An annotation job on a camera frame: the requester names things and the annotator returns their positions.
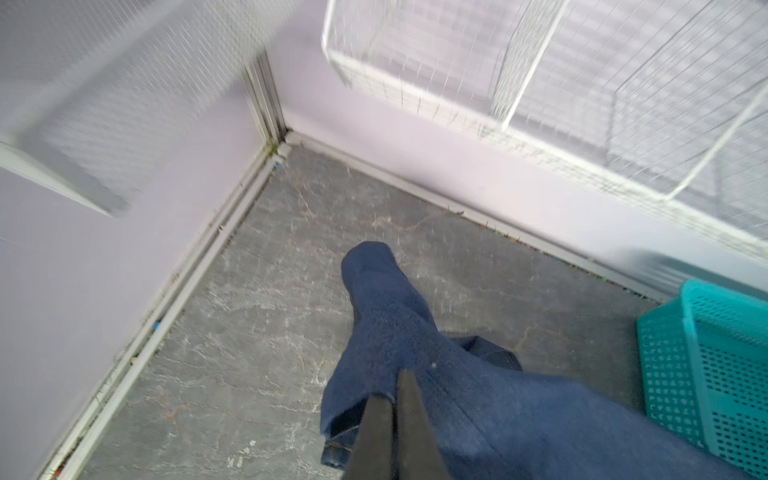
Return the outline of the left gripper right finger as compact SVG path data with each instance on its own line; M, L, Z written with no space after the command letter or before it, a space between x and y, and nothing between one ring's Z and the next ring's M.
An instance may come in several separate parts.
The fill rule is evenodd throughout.
M430 425L421 389L409 370L398 374L396 418L398 478L451 479Z

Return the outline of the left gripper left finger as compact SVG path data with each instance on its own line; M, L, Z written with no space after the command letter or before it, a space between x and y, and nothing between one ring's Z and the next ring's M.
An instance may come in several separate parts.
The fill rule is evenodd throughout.
M371 396L366 403L344 480L391 480L396 478L393 445L395 415L392 403Z

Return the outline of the dark blue denim trousers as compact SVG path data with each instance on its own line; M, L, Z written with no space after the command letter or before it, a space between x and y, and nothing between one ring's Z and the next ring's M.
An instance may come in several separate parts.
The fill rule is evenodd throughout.
M321 402L321 460L344 469L367 399L418 382L436 443L456 479L741 479L744 472L589 389L526 373L478 336L450 338L384 243L341 263L353 331Z

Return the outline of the teal plastic basket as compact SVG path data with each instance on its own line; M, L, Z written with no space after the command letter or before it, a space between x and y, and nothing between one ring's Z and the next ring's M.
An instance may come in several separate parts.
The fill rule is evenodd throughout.
M766 478L766 302L689 280L636 330L647 416Z

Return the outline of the small white mesh wall basket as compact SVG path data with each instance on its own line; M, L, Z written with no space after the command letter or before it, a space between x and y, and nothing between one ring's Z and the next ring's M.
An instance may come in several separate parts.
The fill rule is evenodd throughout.
M1 167L124 211L296 1L5 1Z

